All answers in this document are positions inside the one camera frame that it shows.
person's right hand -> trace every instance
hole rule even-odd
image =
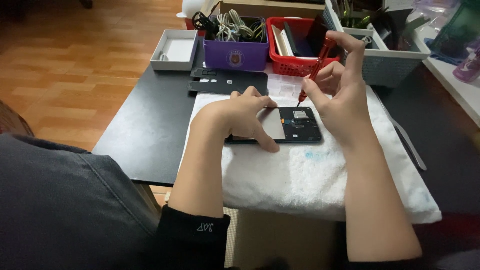
[[[365,44],[342,32],[328,31],[326,37],[347,50],[345,67],[332,62],[318,72],[316,82],[306,76],[302,88],[314,103],[327,130],[345,147],[352,145],[361,133],[372,135],[373,131],[361,74]]]

gray plastic basket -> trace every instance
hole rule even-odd
[[[330,0],[325,0],[323,18],[329,30],[348,33],[348,31],[345,31],[348,28],[341,26],[338,16],[332,9]],[[366,49],[362,67],[365,83],[372,86],[397,87],[431,53],[416,33],[412,40],[414,42],[412,48],[415,51],[392,51],[388,50],[386,46],[384,48],[380,46],[381,49]],[[347,52],[345,52],[343,64],[345,64],[346,56]]]

hand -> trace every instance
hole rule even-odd
[[[302,87],[327,130],[344,147],[351,145],[359,133],[367,131],[371,135],[373,131],[361,75],[365,44],[342,32],[328,31],[326,36],[347,50],[345,67],[332,62],[318,72],[315,82],[304,78]]]
[[[230,99],[212,102],[203,107],[195,119],[213,120],[220,128],[223,137],[234,136],[254,138],[259,145],[269,151],[278,152],[279,147],[267,135],[257,119],[257,113],[264,107],[274,108],[277,104],[268,96],[262,96],[253,86],[242,94],[233,91]]]

person's left hand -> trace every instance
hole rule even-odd
[[[254,138],[258,144],[269,152],[278,152],[276,142],[265,132],[257,119],[257,113],[264,107],[274,108],[277,104],[269,96],[262,96],[253,86],[242,94],[233,91],[230,99],[212,102],[203,107],[194,121],[214,121],[220,125],[222,136]]]

black table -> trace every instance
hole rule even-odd
[[[202,61],[200,53],[194,65]],[[110,155],[134,181],[173,186],[195,102],[186,90],[189,75],[149,66],[93,152]],[[425,162],[420,174],[440,210],[480,214],[475,123],[423,65],[396,89],[373,89]]]

